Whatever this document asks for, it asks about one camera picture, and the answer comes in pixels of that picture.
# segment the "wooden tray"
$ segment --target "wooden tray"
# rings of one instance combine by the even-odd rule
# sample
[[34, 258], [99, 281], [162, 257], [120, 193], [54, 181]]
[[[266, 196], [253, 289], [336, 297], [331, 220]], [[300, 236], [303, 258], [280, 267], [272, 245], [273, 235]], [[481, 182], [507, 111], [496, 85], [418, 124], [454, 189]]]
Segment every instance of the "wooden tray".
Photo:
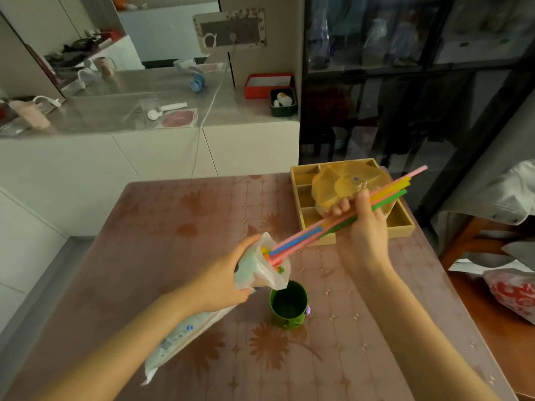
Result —
[[[368, 166], [379, 168], [375, 159], [358, 159], [355, 161], [365, 162]], [[309, 227], [322, 218], [315, 208], [315, 202], [312, 197], [312, 178], [319, 173], [322, 166], [328, 164], [319, 163], [316, 165], [292, 166], [290, 168], [291, 184], [301, 229]], [[412, 222], [405, 206], [399, 200], [396, 200], [391, 213], [386, 219], [386, 224], [388, 225], [389, 238], [410, 236], [415, 228], [414, 222]], [[310, 246], [332, 245], [334, 243], [336, 243], [336, 235], [328, 234], [310, 244]]]

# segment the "forearm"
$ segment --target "forearm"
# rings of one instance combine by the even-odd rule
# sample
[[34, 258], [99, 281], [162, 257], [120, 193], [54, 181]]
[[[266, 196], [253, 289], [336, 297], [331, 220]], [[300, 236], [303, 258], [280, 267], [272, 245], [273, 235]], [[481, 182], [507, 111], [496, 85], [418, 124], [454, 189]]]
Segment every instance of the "forearm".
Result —
[[413, 397], [417, 401], [498, 401], [391, 266], [371, 269], [349, 272]]
[[187, 287], [161, 296], [41, 395], [41, 400], [112, 400], [152, 350], [194, 313]]

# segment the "yellow straw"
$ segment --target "yellow straw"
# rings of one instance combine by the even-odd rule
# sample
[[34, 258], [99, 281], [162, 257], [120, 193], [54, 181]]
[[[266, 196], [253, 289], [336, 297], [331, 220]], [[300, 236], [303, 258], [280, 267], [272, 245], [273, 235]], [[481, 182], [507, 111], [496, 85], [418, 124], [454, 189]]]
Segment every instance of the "yellow straw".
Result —
[[384, 190], [378, 191], [377, 193], [371, 195], [370, 201], [377, 201], [389, 195], [394, 191], [400, 191], [405, 187], [410, 186], [410, 177], [404, 177], [403, 179], [395, 182], [390, 187], [385, 188]]

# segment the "green cup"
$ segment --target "green cup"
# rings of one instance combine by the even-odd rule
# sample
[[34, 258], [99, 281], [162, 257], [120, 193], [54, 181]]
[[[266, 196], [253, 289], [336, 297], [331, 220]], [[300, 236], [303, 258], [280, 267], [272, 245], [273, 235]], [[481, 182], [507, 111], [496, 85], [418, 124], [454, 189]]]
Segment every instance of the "green cup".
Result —
[[307, 291], [293, 280], [288, 281], [284, 290], [271, 290], [269, 303], [273, 324], [283, 329], [298, 328], [310, 313]]

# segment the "hand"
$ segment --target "hand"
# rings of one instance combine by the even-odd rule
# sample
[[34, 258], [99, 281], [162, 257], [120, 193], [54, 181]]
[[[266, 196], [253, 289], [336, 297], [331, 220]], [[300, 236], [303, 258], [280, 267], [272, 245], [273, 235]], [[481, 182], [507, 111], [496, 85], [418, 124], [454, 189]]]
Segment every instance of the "hand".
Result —
[[230, 253], [204, 267], [184, 286], [194, 298], [193, 314], [219, 311], [247, 300], [250, 289], [238, 290], [234, 286], [234, 269], [245, 250], [259, 239], [260, 235], [244, 239]]
[[388, 230], [381, 209], [371, 210], [370, 192], [364, 189], [355, 197], [343, 198], [329, 214], [341, 215], [354, 206], [357, 220], [336, 232], [337, 249], [347, 272], [361, 272], [377, 267], [391, 267], [388, 258]]

